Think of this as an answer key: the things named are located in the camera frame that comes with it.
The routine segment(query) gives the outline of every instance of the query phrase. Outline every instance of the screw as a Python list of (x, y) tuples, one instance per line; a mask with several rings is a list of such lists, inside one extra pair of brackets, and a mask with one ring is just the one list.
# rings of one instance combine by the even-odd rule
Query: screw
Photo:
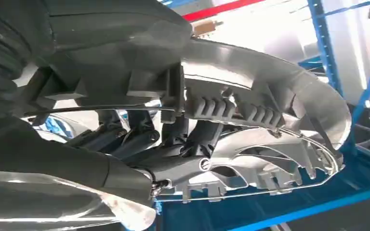
[(153, 132), (149, 135), (149, 138), (151, 141), (155, 142), (159, 139), (159, 134), (158, 132)]
[(123, 136), (126, 132), (125, 131), (120, 131), (117, 133), (116, 137), (117, 138), (120, 138), (121, 136)]
[(211, 162), (208, 158), (203, 158), (199, 162), (199, 168), (201, 171), (206, 172), (211, 168)]

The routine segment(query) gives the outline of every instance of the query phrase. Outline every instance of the silver metal part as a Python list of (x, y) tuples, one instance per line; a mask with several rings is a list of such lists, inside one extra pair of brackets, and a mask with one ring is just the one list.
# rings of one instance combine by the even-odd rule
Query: silver metal part
[[(241, 99), (252, 104), (274, 102), (276, 106), (271, 108), (282, 113), (285, 125), (272, 131), (256, 127), (223, 135), (212, 154), (211, 171), (190, 179), (188, 184), (162, 191), (159, 200), (187, 203), (289, 193), (322, 185), (344, 167), (342, 154), (336, 150), (349, 134), (350, 113), (342, 97), (313, 74), (263, 53), (200, 39), (192, 40), (185, 49), (183, 65), (188, 78), (185, 85), (192, 92), (203, 94), (203, 82), (220, 84), (246, 96), (248, 90), (258, 90), (269, 97)], [(326, 178), (302, 185), (299, 168), (305, 168), (312, 179), (320, 169)], [(227, 191), (249, 186), (263, 190), (226, 195)], [(204, 188), (208, 189), (207, 197), (191, 198), (191, 190)], [(172, 194), (182, 194), (183, 198), (163, 196)]]

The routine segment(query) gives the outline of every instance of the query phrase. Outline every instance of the blue steel frame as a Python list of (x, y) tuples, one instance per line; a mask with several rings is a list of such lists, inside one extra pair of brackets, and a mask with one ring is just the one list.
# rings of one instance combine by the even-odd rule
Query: blue steel frame
[[(370, 1), (363, 2), (347, 8), (337, 9), (332, 12), (324, 13), (321, 0), (308, 0), (308, 7), (310, 9), (311, 17), (313, 19), (314, 28), (316, 31), (316, 36), (318, 39), (318, 49), (320, 50), (321, 53), (321, 60), (326, 68), (326, 75), (329, 78), (330, 84), (334, 88), (336, 88), (341, 95), (343, 92), (338, 78), (337, 64), (335, 63), (325, 17), (368, 5), (370, 5)], [(353, 111), (352, 116), (353, 125), (356, 124), (357, 121), (359, 120), (359, 117), (361, 116), (365, 108), (365, 101), (368, 100), (369, 98), (370, 98), (370, 80), (368, 82), (367, 89), (364, 90), (364, 92), (362, 93), (359, 102), (355, 110)]]

